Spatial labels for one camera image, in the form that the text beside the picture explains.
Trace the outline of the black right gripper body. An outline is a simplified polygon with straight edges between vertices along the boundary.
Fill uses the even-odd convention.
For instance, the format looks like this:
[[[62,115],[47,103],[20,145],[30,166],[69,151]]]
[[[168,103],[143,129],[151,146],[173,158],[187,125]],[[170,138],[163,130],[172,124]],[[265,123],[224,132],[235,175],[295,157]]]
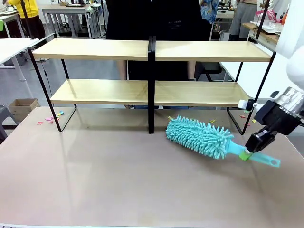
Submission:
[[[277,131],[283,135],[289,135],[297,126],[300,125],[300,118],[295,117],[283,109],[273,101],[267,101],[257,112],[254,117],[263,129]]]

